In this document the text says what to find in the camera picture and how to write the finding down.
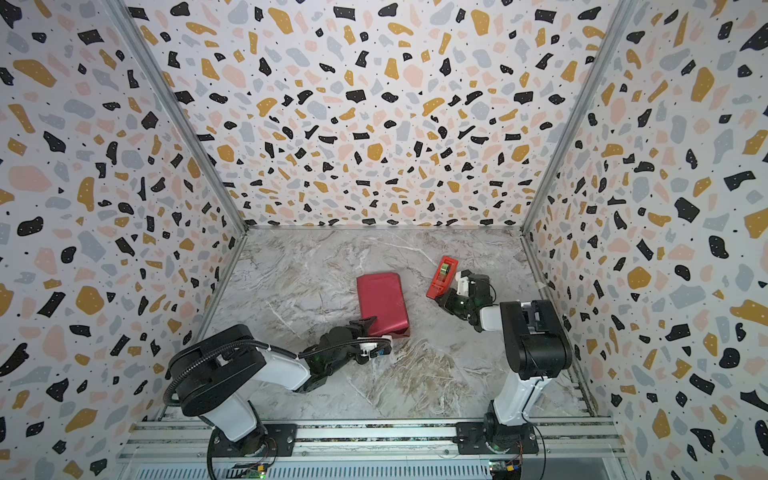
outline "red box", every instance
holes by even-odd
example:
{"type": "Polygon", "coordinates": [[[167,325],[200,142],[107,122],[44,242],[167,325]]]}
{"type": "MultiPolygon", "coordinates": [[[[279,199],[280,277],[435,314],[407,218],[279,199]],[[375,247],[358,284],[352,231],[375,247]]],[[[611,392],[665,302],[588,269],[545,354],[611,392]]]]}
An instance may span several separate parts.
{"type": "Polygon", "coordinates": [[[362,318],[376,317],[368,328],[368,335],[392,335],[395,338],[410,335],[400,275],[373,273],[357,277],[357,297],[362,318]]]}

